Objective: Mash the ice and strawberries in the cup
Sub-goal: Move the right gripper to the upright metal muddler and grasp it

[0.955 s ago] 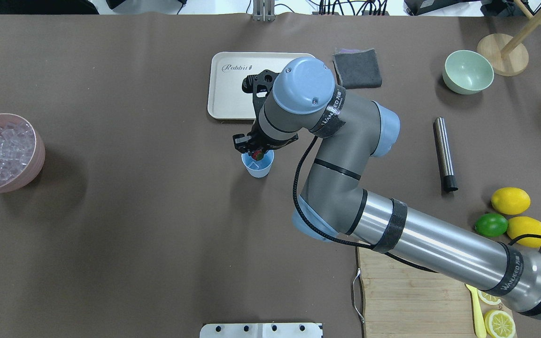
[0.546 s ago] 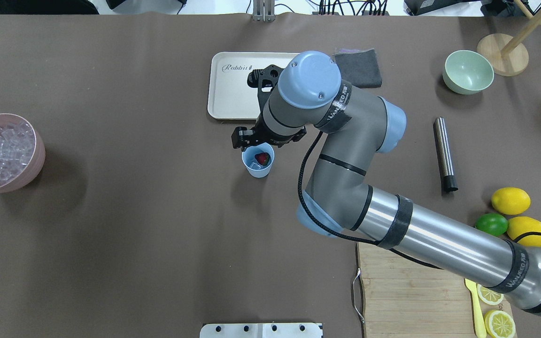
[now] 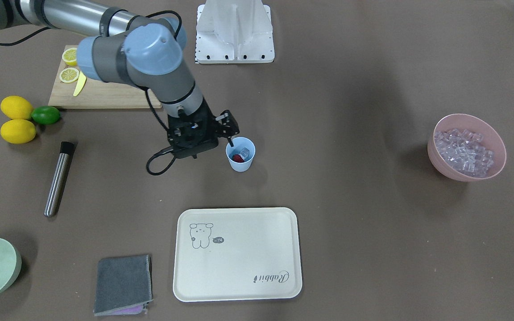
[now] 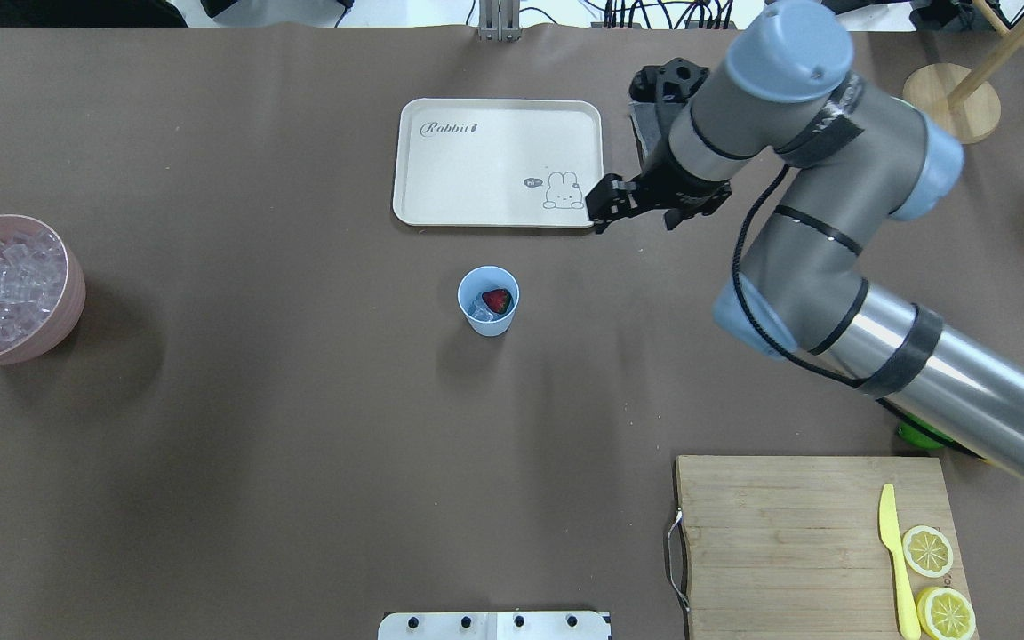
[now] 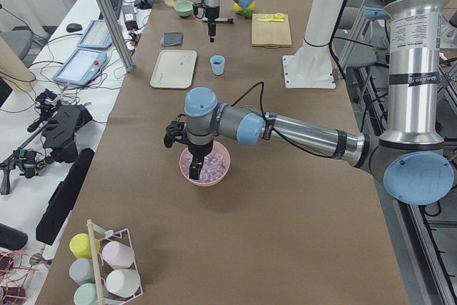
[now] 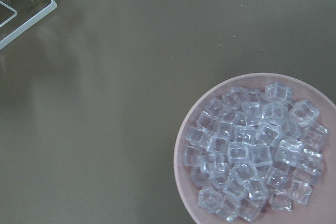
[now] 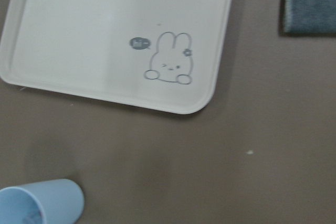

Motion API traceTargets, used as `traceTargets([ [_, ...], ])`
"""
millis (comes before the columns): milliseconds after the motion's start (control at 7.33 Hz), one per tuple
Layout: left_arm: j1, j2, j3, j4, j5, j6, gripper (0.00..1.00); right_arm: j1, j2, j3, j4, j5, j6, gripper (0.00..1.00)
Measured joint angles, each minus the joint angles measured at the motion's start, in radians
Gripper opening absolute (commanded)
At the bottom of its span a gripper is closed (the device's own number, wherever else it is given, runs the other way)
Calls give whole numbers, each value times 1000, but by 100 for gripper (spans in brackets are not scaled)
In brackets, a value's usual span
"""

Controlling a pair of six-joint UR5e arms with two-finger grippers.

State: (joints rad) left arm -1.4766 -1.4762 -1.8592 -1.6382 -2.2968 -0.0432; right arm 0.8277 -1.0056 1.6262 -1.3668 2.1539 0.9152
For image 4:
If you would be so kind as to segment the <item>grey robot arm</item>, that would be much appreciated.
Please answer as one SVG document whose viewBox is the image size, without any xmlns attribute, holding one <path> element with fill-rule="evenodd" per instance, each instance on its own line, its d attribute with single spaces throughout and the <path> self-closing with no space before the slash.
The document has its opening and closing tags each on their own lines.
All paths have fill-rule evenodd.
<svg viewBox="0 0 1024 640">
<path fill-rule="evenodd" d="M 1024 371 L 856 268 L 883 223 L 918 219 L 955 186 L 964 151 L 854 72 L 853 54 L 824 5 L 767 5 L 688 90 L 641 173 L 586 191 L 589 221 L 601 234 L 662 211 L 675 229 L 714 213 L 734 175 L 773 151 L 794 179 L 752 242 L 742 222 L 716 322 L 1024 479 Z"/>
</svg>

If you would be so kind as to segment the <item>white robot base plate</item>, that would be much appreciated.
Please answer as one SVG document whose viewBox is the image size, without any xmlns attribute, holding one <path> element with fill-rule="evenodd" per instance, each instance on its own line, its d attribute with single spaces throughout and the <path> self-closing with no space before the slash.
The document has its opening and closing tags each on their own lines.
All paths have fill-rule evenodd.
<svg viewBox="0 0 1024 640">
<path fill-rule="evenodd" d="M 609 614 L 595 611 L 394 612 L 378 639 L 611 639 Z"/>
</svg>

